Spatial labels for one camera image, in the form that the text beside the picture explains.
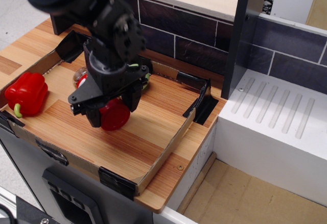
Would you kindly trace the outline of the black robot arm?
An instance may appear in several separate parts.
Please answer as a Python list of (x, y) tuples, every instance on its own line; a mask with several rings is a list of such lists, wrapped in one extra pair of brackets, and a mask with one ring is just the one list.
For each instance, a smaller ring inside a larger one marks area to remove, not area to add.
[(91, 35), (70, 33), (77, 40), (59, 51), (72, 62), (84, 53), (87, 75), (68, 98), (75, 115), (111, 131), (122, 127), (148, 84), (149, 67), (138, 55), (145, 49), (139, 22), (124, 0), (28, 0), (38, 10), (65, 16), (86, 27)]

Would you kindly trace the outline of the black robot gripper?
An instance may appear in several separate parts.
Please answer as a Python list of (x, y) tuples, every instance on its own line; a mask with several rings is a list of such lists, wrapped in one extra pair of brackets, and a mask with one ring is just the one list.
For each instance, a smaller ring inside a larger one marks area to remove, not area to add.
[(87, 78), (68, 97), (68, 102), (74, 115), (86, 115), (91, 126), (99, 128), (99, 109), (110, 100), (120, 96), (130, 112), (137, 109), (150, 70), (140, 57), (129, 64), (93, 39), (86, 41), (83, 47)]

